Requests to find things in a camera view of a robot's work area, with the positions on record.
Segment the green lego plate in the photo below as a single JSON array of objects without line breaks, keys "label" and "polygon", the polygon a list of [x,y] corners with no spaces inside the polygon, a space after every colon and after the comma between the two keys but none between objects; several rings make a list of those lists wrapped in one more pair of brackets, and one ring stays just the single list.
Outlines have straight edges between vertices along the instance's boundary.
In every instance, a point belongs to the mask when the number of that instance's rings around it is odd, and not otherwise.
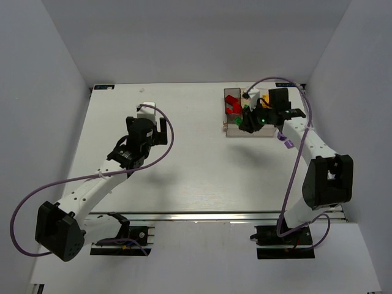
[{"label": "green lego plate", "polygon": [[240,126],[241,123],[242,123],[242,119],[241,119],[240,117],[237,117],[237,118],[234,119],[234,122],[235,122],[235,124],[236,124],[237,126]]}]

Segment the red long lego brick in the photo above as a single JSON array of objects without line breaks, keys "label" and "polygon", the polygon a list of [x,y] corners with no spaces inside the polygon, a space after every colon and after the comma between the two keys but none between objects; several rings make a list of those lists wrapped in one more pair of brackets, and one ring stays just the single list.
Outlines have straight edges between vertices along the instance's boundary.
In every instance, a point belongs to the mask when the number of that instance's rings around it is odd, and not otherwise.
[{"label": "red long lego brick", "polygon": [[239,99],[232,95],[227,95],[225,96],[225,103],[234,106],[235,104],[239,104]]}]

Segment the yellow rounded lego brick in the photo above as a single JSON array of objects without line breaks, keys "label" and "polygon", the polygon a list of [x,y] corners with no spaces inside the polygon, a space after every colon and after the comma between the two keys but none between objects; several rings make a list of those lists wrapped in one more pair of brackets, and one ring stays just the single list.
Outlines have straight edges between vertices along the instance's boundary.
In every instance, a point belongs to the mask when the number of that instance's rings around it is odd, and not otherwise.
[{"label": "yellow rounded lego brick", "polygon": [[270,107],[269,97],[268,97],[267,95],[262,96],[262,101],[263,101],[263,103],[264,103],[267,107]]}]

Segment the purple small lego brick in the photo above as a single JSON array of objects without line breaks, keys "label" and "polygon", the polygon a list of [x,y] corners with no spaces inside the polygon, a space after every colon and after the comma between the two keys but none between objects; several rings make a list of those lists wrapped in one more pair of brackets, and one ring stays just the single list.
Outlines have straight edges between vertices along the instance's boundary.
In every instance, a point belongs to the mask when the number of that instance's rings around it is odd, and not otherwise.
[{"label": "purple small lego brick", "polygon": [[284,145],[286,146],[287,149],[292,149],[294,148],[294,144],[292,143],[291,140],[287,140],[284,142]]}]

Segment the purple rounded lego brick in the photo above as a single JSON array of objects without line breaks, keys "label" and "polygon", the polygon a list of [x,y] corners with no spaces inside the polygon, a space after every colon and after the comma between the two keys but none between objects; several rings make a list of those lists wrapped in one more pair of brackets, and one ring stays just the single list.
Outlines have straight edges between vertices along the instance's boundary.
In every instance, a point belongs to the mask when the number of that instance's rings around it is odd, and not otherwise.
[{"label": "purple rounded lego brick", "polygon": [[277,139],[280,140],[280,141],[285,141],[286,137],[282,133],[278,132],[277,133]]}]

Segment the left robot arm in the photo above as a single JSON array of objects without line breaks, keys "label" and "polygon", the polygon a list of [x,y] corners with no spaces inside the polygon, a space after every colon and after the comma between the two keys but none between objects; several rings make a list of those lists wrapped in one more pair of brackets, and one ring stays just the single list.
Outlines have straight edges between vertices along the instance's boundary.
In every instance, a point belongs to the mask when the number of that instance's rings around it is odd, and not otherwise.
[{"label": "left robot arm", "polygon": [[114,188],[144,164],[153,146],[173,146],[173,127],[167,118],[126,118],[127,135],[119,139],[101,167],[69,195],[38,209],[35,240],[64,262],[88,244],[116,243],[128,239],[129,220],[120,213],[89,217]]}]

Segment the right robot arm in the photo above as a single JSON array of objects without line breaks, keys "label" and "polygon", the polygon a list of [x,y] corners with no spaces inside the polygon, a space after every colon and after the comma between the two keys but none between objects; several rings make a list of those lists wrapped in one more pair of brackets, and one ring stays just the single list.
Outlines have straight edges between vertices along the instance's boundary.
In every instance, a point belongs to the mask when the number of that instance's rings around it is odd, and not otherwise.
[{"label": "right robot arm", "polygon": [[266,99],[258,90],[247,90],[243,98],[249,105],[242,110],[239,129],[252,134],[267,124],[276,127],[298,150],[296,161],[307,165],[301,199],[290,209],[282,208],[279,236],[311,224],[321,213],[352,199],[353,159],[339,155],[319,137],[311,117],[292,107],[288,89],[270,89]]}]

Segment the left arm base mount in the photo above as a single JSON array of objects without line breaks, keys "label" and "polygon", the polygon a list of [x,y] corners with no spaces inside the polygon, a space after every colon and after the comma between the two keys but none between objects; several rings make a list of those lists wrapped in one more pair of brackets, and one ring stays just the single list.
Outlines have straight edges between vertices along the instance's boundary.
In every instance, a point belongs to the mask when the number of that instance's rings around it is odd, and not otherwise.
[{"label": "left arm base mount", "polygon": [[133,222],[119,213],[100,214],[85,220],[94,237],[90,254],[96,256],[147,257],[154,244],[155,226]]}]

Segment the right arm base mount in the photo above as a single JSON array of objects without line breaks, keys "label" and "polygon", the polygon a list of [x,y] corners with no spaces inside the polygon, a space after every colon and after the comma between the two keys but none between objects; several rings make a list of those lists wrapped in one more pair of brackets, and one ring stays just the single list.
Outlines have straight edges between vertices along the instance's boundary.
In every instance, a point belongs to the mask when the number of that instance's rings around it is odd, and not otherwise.
[{"label": "right arm base mount", "polygon": [[256,243],[259,260],[294,260],[315,259],[311,249],[313,239],[308,227],[285,236],[279,237],[277,225],[259,225],[249,239]]}]

